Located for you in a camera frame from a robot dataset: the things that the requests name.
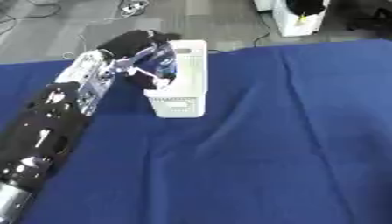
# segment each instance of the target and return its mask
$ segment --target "white equipment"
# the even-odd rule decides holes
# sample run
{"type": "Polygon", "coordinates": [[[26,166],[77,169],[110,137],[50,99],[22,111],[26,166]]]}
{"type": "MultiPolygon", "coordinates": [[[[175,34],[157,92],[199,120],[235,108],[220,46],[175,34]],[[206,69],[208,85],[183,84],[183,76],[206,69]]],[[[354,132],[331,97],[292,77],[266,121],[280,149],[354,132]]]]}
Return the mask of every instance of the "white equipment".
{"type": "MultiPolygon", "coordinates": [[[[326,10],[318,15],[301,18],[293,14],[286,6],[286,0],[254,0],[258,11],[273,11],[273,18],[282,34],[282,37],[297,37],[312,35],[318,32],[326,10]]],[[[328,8],[330,0],[324,0],[324,6],[328,8]]]]}
{"type": "Polygon", "coordinates": [[[157,116],[187,118],[203,116],[207,94],[207,42],[175,40],[177,78],[171,85],[158,90],[144,90],[157,116]]]}
{"type": "Polygon", "coordinates": [[[272,11],[275,0],[254,0],[258,11],[272,11]]]}

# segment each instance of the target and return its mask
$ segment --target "table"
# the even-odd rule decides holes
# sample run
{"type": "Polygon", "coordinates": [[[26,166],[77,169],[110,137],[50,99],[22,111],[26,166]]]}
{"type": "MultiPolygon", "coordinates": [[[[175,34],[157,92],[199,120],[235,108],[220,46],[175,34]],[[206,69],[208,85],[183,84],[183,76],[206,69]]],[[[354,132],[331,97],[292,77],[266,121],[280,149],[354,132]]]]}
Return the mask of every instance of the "table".
{"type": "MultiPolygon", "coordinates": [[[[24,224],[392,223],[392,43],[213,54],[206,115],[119,80],[24,224]]],[[[0,126],[69,61],[2,65],[0,126]]]]}

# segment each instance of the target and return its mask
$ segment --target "white plastic basket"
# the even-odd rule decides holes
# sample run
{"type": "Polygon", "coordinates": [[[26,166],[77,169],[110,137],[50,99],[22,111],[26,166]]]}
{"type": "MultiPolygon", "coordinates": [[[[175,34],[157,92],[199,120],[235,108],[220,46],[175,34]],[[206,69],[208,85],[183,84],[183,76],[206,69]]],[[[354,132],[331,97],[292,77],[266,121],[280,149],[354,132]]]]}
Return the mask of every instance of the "white plastic basket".
{"type": "Polygon", "coordinates": [[[173,83],[162,90],[144,90],[157,116],[189,118],[203,116],[207,94],[207,42],[175,40],[178,74],[173,83]]]}

